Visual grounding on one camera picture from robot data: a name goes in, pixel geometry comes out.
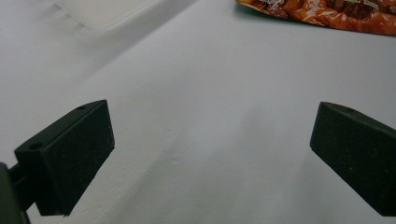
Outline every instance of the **black block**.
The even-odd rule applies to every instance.
[[[396,216],[396,131],[354,109],[320,103],[310,146],[382,216]]]
[[[42,216],[70,215],[114,148],[107,102],[80,106],[15,150]]]

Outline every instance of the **tabletop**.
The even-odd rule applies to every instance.
[[[32,223],[396,223],[309,147],[320,102],[396,127],[395,36],[157,0],[108,31],[0,7],[0,156],[107,99],[116,148],[70,217]]]

